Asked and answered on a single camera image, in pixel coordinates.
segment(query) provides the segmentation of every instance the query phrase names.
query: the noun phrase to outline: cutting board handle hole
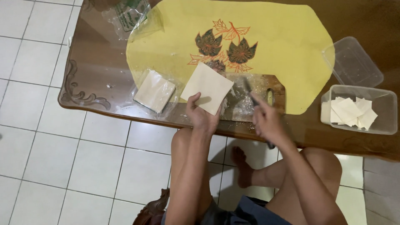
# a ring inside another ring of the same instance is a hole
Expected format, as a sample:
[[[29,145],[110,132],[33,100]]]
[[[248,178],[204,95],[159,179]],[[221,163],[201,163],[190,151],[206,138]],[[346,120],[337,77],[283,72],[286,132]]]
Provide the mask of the cutting board handle hole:
[[[271,106],[274,106],[275,104],[275,95],[274,95],[274,90],[272,88],[267,89],[267,102]]]

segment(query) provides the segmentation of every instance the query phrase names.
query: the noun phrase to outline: wooden chair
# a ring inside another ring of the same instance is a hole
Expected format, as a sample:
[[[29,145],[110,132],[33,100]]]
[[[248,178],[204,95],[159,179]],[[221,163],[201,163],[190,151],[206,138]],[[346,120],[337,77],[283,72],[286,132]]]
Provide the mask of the wooden chair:
[[[133,225],[160,225],[169,197],[170,189],[161,189],[160,199],[149,202],[140,211]]]

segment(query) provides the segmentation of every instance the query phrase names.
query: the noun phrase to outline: container lid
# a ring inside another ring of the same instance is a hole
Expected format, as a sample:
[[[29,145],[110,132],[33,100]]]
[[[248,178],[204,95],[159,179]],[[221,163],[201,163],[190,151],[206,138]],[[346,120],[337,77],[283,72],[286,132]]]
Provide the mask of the container lid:
[[[337,41],[322,55],[340,84],[375,87],[383,81],[382,72],[354,37]]]

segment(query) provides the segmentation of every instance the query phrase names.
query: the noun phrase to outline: knife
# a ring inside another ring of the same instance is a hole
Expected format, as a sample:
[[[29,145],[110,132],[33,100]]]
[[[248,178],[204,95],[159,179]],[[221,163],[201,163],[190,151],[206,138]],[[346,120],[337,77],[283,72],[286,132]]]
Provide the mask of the knife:
[[[251,87],[250,87],[250,83],[249,83],[249,81],[247,80],[247,77],[245,77],[245,76],[243,77],[243,83],[244,83],[244,87],[245,87],[245,89],[246,89],[246,91],[247,91],[249,97],[250,97],[251,100],[253,101],[253,106],[254,106],[254,107],[258,106],[259,103],[250,95],[250,92],[251,92],[252,90],[251,90]],[[276,147],[274,144],[272,144],[272,143],[269,142],[269,141],[266,141],[266,143],[267,143],[269,149],[274,149],[274,148]]]

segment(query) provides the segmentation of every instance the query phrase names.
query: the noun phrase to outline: plastic container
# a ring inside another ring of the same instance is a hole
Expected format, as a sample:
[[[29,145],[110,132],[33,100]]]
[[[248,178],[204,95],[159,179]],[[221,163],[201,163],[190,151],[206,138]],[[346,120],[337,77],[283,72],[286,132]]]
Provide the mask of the plastic container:
[[[375,87],[383,81],[382,72],[354,37],[337,41],[324,49],[322,55],[340,84]]]
[[[351,98],[353,101],[356,100],[356,97],[371,100],[372,109],[378,117],[368,131],[365,129],[358,130],[357,126],[338,125],[337,123],[331,123],[330,119],[323,119],[323,117],[330,118],[330,110],[324,113],[324,115],[321,114],[321,122],[344,130],[371,134],[392,135],[397,132],[397,95],[394,92],[376,88],[336,84],[322,96],[321,102],[328,102],[330,109],[331,100],[336,97]]]

